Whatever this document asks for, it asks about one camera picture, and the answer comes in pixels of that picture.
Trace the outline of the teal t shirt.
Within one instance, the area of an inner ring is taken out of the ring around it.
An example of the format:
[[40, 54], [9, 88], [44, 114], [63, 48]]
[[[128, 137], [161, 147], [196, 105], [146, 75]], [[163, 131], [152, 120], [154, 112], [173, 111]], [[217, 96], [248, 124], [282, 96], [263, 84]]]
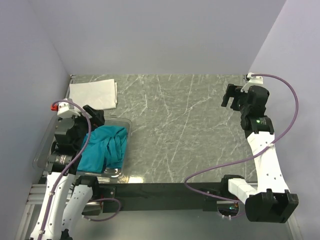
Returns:
[[102, 173], [106, 168], [118, 169], [123, 166], [127, 148], [128, 131], [125, 127], [103, 125], [86, 135], [89, 140], [84, 149], [77, 170], [80, 172]]

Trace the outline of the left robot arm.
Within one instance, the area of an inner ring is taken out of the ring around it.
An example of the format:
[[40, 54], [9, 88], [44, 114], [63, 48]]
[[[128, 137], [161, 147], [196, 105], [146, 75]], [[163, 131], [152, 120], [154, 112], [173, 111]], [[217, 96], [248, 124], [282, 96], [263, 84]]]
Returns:
[[79, 107], [71, 100], [55, 102], [51, 110], [57, 113], [58, 122], [45, 195], [31, 240], [71, 240], [86, 204], [100, 195], [97, 177], [76, 178], [76, 173], [92, 131], [105, 123], [103, 110]]

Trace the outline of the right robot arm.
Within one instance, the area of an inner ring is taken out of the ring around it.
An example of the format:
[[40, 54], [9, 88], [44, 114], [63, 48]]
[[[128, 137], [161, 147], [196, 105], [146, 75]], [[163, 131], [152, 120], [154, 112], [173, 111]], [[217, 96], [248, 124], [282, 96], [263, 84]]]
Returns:
[[272, 120], [265, 114], [269, 91], [252, 85], [247, 91], [229, 84], [223, 96], [222, 107], [233, 99], [231, 109], [239, 111], [240, 124], [249, 143], [257, 175], [257, 188], [253, 188], [239, 175], [227, 174], [221, 180], [219, 193], [222, 198], [237, 198], [245, 207], [251, 222], [285, 223], [299, 204], [297, 194], [291, 193], [286, 184], [276, 148]]

